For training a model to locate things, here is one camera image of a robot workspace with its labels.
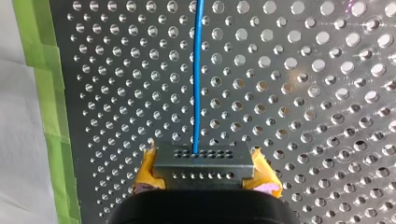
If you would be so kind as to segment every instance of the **perforated metal sheet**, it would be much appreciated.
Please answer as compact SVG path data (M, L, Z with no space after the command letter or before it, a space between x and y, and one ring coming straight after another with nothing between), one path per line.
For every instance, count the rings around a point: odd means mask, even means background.
M52 1L83 223L148 140L190 144L195 2ZM202 143L246 141L302 223L396 223L396 2L206 0Z

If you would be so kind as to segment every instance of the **silver metal surface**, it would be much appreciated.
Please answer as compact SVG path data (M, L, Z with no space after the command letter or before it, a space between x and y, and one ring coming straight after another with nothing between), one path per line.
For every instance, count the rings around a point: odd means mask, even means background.
M127 196L150 138L191 143L194 6L67 1L54 17L86 223ZM262 147L302 223L396 223L395 15L207 0L202 144Z
M254 165L246 144L191 146L162 143L153 164L154 177L163 178L167 189L241 189L242 180L253 178Z

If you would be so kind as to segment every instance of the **metal bracket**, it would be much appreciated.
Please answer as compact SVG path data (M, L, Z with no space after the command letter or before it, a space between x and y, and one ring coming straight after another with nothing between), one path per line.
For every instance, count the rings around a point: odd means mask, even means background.
M234 147L191 147L160 144L153 165L155 177L164 178L167 189L241 189L252 178L254 165L246 144Z

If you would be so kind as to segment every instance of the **hole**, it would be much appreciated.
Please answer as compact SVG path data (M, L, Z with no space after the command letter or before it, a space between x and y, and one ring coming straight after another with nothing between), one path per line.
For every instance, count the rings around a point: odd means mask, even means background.
M151 25L151 26L148 28L148 34L149 34L150 36L156 36L156 35L158 34L158 29L157 29L157 27Z
M247 61L246 57L242 54L236 55L235 59L233 60L236 66L243 66L245 65L246 61Z
M128 32L130 35L137 35L139 30L137 29L137 27L135 25L130 25L128 28Z
M245 82L241 78L237 78L236 80L233 81L233 87L236 90L241 90L242 88L245 87Z
M317 34L317 42L320 45L327 44L330 41L330 35L327 32L320 32Z
M310 97L318 97L320 96L320 87L318 86L311 86L308 88L308 95Z
M253 133L254 133L255 135L262 134L262 126L254 126L254 127L253 127Z
M258 26L260 24L260 19L258 17L252 17L250 19L250 25L251 26Z
M366 10L367 6L363 2L357 2L351 8L352 15L354 15L355 17L363 15Z
M297 60L295 58L288 58L286 59L284 65L286 69L292 70L297 67Z
M155 4L154 1L148 1L146 4L146 10L150 13L155 12L155 10L157 10L157 4Z
M346 37L346 44L350 47L357 46L361 42L361 36L358 33L351 33Z
M73 2L73 9L75 11L80 11L81 10L81 3L79 1L74 1Z
M356 88L361 88L366 85L367 81L364 78L358 77L353 84L355 85Z
M108 10L115 12L117 10L117 3L114 1L109 1L107 4Z
M222 56L219 53L214 53L212 55L212 63L213 64L220 64L222 63Z
M279 115L281 118L285 118L285 117L288 117L288 116L289 116L290 111L289 111L285 106L282 106L282 107L279 108L279 110L278 110L277 113L278 113L278 115Z
M136 10L136 3L134 1L128 1L126 9L130 12L134 12Z
M382 153L385 156L394 155L394 154L396 154L396 146L391 145L391 144L385 145L384 147L382 147Z
M335 93L335 96L340 101L346 100L349 97L349 91L345 88L341 88Z
M224 11L224 4L221 1L216 1L212 6L212 10L214 13L220 14Z
M305 6L303 2L295 1L291 5L291 13L293 13L294 15L300 15L304 12L304 10L305 10Z
M368 104L373 104L379 100L379 94L376 91L369 91L365 94L364 100Z
M370 71L374 77L381 77L387 72L387 67L382 63L377 63L373 65Z
M238 132L239 130L241 130L242 125L240 123L234 122L231 124L231 130L233 132Z
M301 33L296 30L290 31L288 34L288 40L291 44L296 43L301 40Z
M285 153L282 150L276 150L274 152L274 157L277 160L282 160L283 158L285 158Z
M231 43L227 43L224 45L224 50L226 52L231 52L233 50L233 45Z
M314 110L307 110L304 113L304 118L308 121L312 121L317 118L317 113Z
M221 86L221 78L219 77L212 77L212 80L210 81L213 87L219 87Z
M221 40L224 36L223 31L220 28L215 28L212 31L212 38L215 40Z
M170 53L169 53L169 59L171 60L171 61L177 61L178 60L178 57L179 57L179 55L178 55L178 52L177 51L175 51L175 50L172 50Z
M312 70L314 72L321 72L326 67L326 63L321 59L316 59L312 62Z
M261 68L269 67L271 64L271 59L267 56L261 56L259 59L259 66Z
M250 10L250 5L247 1L239 2L238 6L236 7L239 14L246 14Z
M256 114L262 114L265 111L265 105L263 104L258 104L254 107L254 112L256 112Z
M238 41L245 41L248 39L248 31L245 29L239 29L236 31L235 37Z
M175 2L175 1L170 1L170 2L168 3L168 5L167 5L167 8L168 8L168 11L169 11L170 13L175 13L175 12L177 12L177 8L178 8L177 2Z
M241 111L243 108L243 105L241 102L235 101L235 102L233 102L232 108L233 108L233 111Z
M168 34L172 38L176 38L178 36L178 29L176 26L171 26L168 30Z
M263 42L271 41L272 39L274 39L274 32L272 30L268 30L268 29L263 30L261 37L262 37Z
M216 119L210 120L210 127L212 129L217 129L220 126L220 122Z
M284 139L288 136L288 132L286 130L283 129L279 129L276 131L276 137L278 139Z
M274 1L267 1L264 6L263 10L265 14L272 14L276 11L276 3Z
M344 62L341 64L340 69L344 75L349 75L355 70L355 65L352 62Z
M212 101L210 101L210 106L212 106L212 108L216 109L219 108L221 105L221 102L219 99L213 99Z
M334 12L334 3L326 1L320 6L320 12L323 16L329 16Z
M263 91L267 90L267 88L268 88L268 84L264 81L259 81L256 84L256 90L259 92L263 92Z
M385 6L385 15L394 17L396 15L396 2L391 2Z

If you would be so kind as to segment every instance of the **circular hole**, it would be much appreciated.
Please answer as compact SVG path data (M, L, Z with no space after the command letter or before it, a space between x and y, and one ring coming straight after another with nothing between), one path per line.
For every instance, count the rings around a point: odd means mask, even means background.
M261 127L261 126L254 126L254 127L253 127L253 133L254 133L255 135L262 134L262 127Z
M351 33L346 37L346 44L350 47L357 46L361 42L361 36L358 33Z
M323 16L329 16L334 12L334 3L326 1L320 6L320 12Z
M210 120L210 127L212 129L217 129L220 126L220 122L216 119Z
M276 3L274 1L267 1L264 6L263 10L265 14L272 14L276 11Z
M238 122L234 122L231 124L231 130L233 132L238 132L239 130L241 130L241 128L242 128L242 125Z
M179 58L179 55L178 55L178 52L177 51L175 51L175 50L172 50L170 53L169 53L169 59L171 60L171 61L177 61L178 60L178 58Z
M330 35L327 32L320 32L317 34L317 42L320 45L327 44L330 41Z
M233 108L233 111L240 111L240 110L242 110L243 105L241 102L235 101L235 102L233 102L232 108Z
M387 72L387 67L382 63L377 63L373 65L370 71L374 77L380 77Z
M276 131L276 137L279 139L284 139L288 136L288 132L283 129L279 129Z
M268 84L264 81L259 81L256 84L256 90L259 92L263 92L263 91L267 90L267 88L268 88Z
M286 69L292 70L297 67L297 60L295 58L288 58L286 59L284 65Z
M224 4L221 1L216 1L212 6L212 10L214 13L220 14L224 11Z
M176 38L178 36L178 29L176 26L171 26L168 30L168 34L172 38Z
M312 70L314 70L314 72L321 72L325 67L326 63L321 59L317 59L312 62Z
M349 97L349 91L345 88L341 88L335 93L335 96L340 101L346 100Z
M214 53L212 55L212 63L213 64L219 64L222 63L222 56L219 53Z
M373 104L379 100L379 94L376 91L369 91L365 94L364 100L369 104Z
M236 90L241 90L242 88L245 87L245 82L241 78L237 78L236 80L233 81L233 87Z
M241 28L236 31L235 37L238 41L244 41L244 40L248 39L248 31Z
M305 10L305 5L301 1L295 1L291 5L291 13L293 13L294 15L302 14L304 10Z
M268 42L274 39L274 32L272 30L263 30L261 34L261 38L263 42Z
M259 66L261 68L269 67L271 64L271 59L267 56L261 56L259 59Z
M150 36L157 36L157 34L158 34L158 29L157 29L157 27L151 25L151 26L148 28L148 34L149 34Z
M213 87L219 87L221 86L221 78L219 77L212 77L212 80L210 81Z
M175 1L170 1L166 7L170 13L177 12L178 6L177 6L177 2Z
M247 1L239 2L238 6L236 7L239 14L246 14L250 10L250 5Z
M265 111L265 105L263 104L258 104L254 107L254 112L256 112L256 114L262 114Z
M352 15L354 15L355 17L363 15L366 10L367 6L363 2L356 2L351 8Z
M288 117L288 116L289 116L290 111L289 111L285 106L282 106L282 107L279 108L279 110L278 110L277 113L278 113L278 115L279 115L281 118L285 118L285 117Z
M224 36L223 31L220 28L215 28L212 31L212 38L215 40L221 40Z
M245 65L247 59L244 55L238 54L235 56L235 59L233 61L236 66L242 66L242 65Z
M381 35L378 39L377 39L377 43L378 46L382 49L389 47L390 45L393 44L393 36L389 35L389 34L384 34Z
M288 34L288 40L290 43L296 43L301 40L301 33L296 30L290 31Z
M311 86L308 88L308 95L310 97L318 97L320 96L320 87L318 86Z

